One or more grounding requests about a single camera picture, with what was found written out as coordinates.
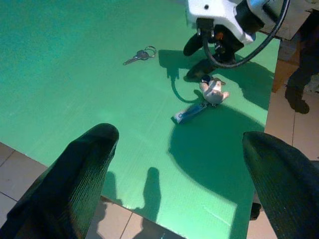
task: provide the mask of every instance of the black cable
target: black cable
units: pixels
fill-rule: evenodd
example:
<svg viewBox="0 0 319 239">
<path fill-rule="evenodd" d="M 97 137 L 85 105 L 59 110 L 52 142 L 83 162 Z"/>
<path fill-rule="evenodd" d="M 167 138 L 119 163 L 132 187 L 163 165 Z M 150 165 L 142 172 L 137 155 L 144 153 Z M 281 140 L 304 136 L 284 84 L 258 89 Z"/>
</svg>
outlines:
<svg viewBox="0 0 319 239">
<path fill-rule="evenodd" d="M 223 64 L 223 63 L 219 63 L 211 54 L 209 47 L 208 47 L 208 33 L 203 35 L 203 48 L 204 48 L 204 52 L 209 60 L 209 62 L 215 66 L 215 67 L 219 67 L 219 68 L 235 68 L 238 66 L 241 66 L 243 64 L 245 64 L 246 62 L 250 61 L 253 57 L 255 57 L 259 52 L 261 52 L 267 45 L 268 43 L 274 38 L 274 36 L 276 35 L 276 33 L 278 32 L 279 28 L 281 27 L 285 16 L 287 14 L 287 10 L 289 7 L 289 3 L 290 0 L 284 0 L 283 1 L 283 5 L 280 11 L 280 16 L 278 21 L 276 22 L 276 25 L 274 26 L 274 28 L 272 29 L 271 33 L 267 36 L 267 38 L 252 52 L 250 53 L 248 56 L 244 57 L 241 61 L 236 62 L 234 64 Z"/>
</svg>

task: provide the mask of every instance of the tile floor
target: tile floor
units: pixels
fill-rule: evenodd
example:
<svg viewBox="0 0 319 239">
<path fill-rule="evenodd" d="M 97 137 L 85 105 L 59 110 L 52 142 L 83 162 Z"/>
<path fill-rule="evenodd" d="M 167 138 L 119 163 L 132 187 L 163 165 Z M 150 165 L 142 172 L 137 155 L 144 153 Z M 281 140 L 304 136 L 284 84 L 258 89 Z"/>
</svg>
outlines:
<svg viewBox="0 0 319 239">
<path fill-rule="evenodd" d="M 265 132 L 319 160 L 319 95 L 304 95 L 307 115 L 295 113 L 284 98 L 285 88 L 272 93 Z M 45 166 L 0 143 L 0 227 L 6 214 Z M 101 197 L 87 239 L 182 239 L 180 236 Z M 251 221 L 247 239 L 275 239 L 265 212 Z"/>
</svg>

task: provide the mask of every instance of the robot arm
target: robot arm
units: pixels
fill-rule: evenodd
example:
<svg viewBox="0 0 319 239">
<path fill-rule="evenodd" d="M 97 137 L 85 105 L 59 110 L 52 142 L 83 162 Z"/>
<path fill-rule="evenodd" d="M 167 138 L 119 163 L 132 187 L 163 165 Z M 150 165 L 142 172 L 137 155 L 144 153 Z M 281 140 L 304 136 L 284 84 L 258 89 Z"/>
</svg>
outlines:
<svg viewBox="0 0 319 239">
<path fill-rule="evenodd" d="M 290 0 L 187 0 L 187 22 L 197 29 L 186 44 L 184 54 L 189 56 L 203 47 L 214 68 L 233 68 L 257 55 L 273 38 L 287 13 Z M 265 42 L 241 62 L 235 63 L 234 53 L 253 42 L 255 33 L 265 24 L 276 22 Z M 208 43 L 214 43 L 211 55 Z"/>
</svg>

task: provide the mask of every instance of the keys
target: keys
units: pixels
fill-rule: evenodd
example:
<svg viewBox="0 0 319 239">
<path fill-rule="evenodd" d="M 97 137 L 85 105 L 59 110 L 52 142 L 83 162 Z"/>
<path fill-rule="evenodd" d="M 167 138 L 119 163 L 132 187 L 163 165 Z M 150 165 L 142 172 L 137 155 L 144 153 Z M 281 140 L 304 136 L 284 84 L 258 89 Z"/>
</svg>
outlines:
<svg viewBox="0 0 319 239">
<path fill-rule="evenodd" d="M 135 55 L 132 59 L 130 59 L 130 60 L 124 62 L 123 65 L 130 64 L 130 63 L 135 62 L 135 61 L 137 61 L 137 60 L 143 60 L 143 61 L 145 61 L 145 60 L 147 60 L 149 57 L 150 57 L 150 56 L 149 56 L 149 54 L 148 54 L 146 51 L 141 50 L 141 51 L 138 51 L 138 52 L 136 53 L 136 55 Z"/>
<path fill-rule="evenodd" d="M 152 51 L 153 52 L 153 55 L 150 56 L 146 51 Z M 137 60 L 147 60 L 149 58 L 152 58 L 152 57 L 155 57 L 156 55 L 156 49 L 155 47 L 153 46 L 147 46 L 144 50 L 140 50 L 136 53 L 136 55 L 131 58 L 130 60 L 127 60 L 126 62 L 123 63 L 123 65 L 127 65 L 127 64 L 130 64 L 132 62 L 135 62 Z"/>
</svg>

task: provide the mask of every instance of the green table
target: green table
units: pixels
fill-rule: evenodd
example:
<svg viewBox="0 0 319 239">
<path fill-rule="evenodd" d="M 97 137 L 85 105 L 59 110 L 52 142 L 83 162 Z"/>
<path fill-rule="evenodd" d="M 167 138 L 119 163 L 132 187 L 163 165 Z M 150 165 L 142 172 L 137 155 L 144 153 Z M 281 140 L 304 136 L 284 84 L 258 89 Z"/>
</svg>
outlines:
<svg viewBox="0 0 319 239">
<path fill-rule="evenodd" d="M 264 130 L 278 40 L 251 63 L 215 71 L 230 97 L 175 125 L 175 113 L 200 101 L 198 83 L 183 77 L 204 57 L 182 54 L 194 34 L 182 4 L 6 0 L 0 15 L 1 142 L 49 166 L 109 122 L 120 141 L 103 195 L 189 239 L 245 238 L 253 184 L 241 139 Z M 156 58 L 122 65 L 147 45 Z"/>
</svg>

